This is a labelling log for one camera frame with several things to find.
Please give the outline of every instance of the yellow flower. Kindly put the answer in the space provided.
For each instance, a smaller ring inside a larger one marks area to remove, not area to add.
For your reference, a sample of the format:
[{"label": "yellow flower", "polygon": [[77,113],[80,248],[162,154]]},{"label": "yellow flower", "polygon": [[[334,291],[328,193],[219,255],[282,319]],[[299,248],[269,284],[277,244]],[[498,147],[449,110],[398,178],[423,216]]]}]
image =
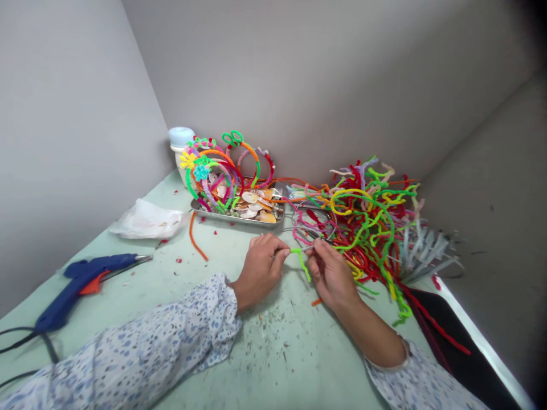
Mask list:
[{"label": "yellow flower", "polygon": [[181,168],[194,169],[194,161],[197,159],[194,153],[183,152],[181,155]]}]

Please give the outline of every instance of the metal tray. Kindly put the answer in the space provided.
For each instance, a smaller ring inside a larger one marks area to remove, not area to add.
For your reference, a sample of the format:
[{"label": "metal tray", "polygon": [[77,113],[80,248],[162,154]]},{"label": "metal tray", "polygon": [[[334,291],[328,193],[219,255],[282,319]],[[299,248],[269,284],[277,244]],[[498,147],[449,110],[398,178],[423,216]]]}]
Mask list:
[{"label": "metal tray", "polygon": [[[282,185],[280,183],[275,183],[275,184],[272,185],[272,188],[275,188],[278,191],[280,191],[282,194],[284,194],[284,189],[283,189],[284,185]],[[223,220],[225,222],[239,223],[239,224],[245,224],[245,225],[254,225],[254,226],[263,227],[263,228],[266,228],[266,229],[275,229],[279,225],[283,224],[283,220],[285,219],[285,207],[286,207],[287,204],[283,203],[281,205],[282,206],[279,208],[279,211],[277,212],[277,215],[279,217],[277,219],[277,222],[276,223],[270,223],[270,222],[257,221],[257,220],[254,220],[254,219],[238,218],[237,216],[222,215],[222,214],[216,214],[216,213],[213,213],[213,212],[202,211],[201,210],[201,205],[197,200],[193,199],[192,203],[191,203],[192,210],[196,214],[198,214],[199,216],[204,216],[204,217],[210,218],[210,219]]]}]

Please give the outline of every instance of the black power cord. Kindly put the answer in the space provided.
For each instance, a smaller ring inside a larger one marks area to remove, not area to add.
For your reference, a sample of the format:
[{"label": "black power cord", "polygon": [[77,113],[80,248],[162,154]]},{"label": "black power cord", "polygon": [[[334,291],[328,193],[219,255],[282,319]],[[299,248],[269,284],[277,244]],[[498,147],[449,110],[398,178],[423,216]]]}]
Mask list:
[{"label": "black power cord", "polygon": [[[33,327],[24,327],[24,326],[23,327],[13,327],[12,329],[7,329],[7,330],[4,330],[4,331],[1,331],[0,336],[3,335],[3,334],[6,334],[6,333],[11,333],[11,332],[14,332],[14,331],[21,331],[21,330],[30,331],[31,333],[28,336],[25,336],[24,338],[19,340],[18,342],[15,342],[10,347],[7,347],[5,349],[0,350],[0,354],[2,354],[4,352],[7,352],[7,351],[10,351],[12,349],[15,349],[19,346],[22,346],[23,344],[25,344],[25,343],[31,341],[32,339],[34,339],[36,336],[40,336],[42,338],[42,340],[44,341],[45,345],[46,345],[47,353],[50,356],[50,359],[51,359],[52,363],[53,364],[59,363],[59,357],[57,356],[57,353],[55,352],[55,348],[53,347],[53,343],[51,343],[50,338],[45,333],[37,333],[34,330]],[[6,380],[5,382],[1,383],[0,388],[6,386],[6,385],[8,385],[11,382],[14,382],[16,380],[22,379],[22,378],[27,377],[27,376],[32,376],[36,372],[38,372],[38,370],[33,370],[33,371],[30,371],[30,372],[26,372],[26,373],[20,374],[18,376],[12,377],[11,379]]]}]

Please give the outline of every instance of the sleeve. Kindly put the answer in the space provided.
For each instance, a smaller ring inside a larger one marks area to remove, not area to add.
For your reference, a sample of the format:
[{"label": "sleeve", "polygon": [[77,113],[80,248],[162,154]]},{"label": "sleeve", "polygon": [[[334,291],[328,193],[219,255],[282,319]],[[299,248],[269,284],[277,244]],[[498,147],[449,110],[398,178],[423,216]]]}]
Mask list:
[{"label": "sleeve", "polygon": [[405,348],[405,362],[394,368],[376,366],[365,358],[370,378],[390,408],[488,410],[414,343],[405,341]]},{"label": "sleeve", "polygon": [[216,274],[183,299],[104,330],[41,369],[0,409],[150,407],[184,375],[230,354],[241,320],[226,281]]}]

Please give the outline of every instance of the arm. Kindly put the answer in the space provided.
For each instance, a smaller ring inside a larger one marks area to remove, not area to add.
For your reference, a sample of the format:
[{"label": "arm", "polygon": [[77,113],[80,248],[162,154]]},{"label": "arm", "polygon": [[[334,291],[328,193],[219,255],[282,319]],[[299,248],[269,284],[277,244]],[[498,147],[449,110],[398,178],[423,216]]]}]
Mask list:
[{"label": "arm", "polygon": [[362,352],[374,385],[391,408],[487,408],[363,302],[343,256],[324,241],[313,245],[307,253],[317,292]]},{"label": "arm", "polygon": [[183,299],[106,329],[67,359],[41,369],[0,409],[148,408],[186,374],[225,360],[238,315],[277,284],[288,246],[254,238],[240,277],[216,274]]}]

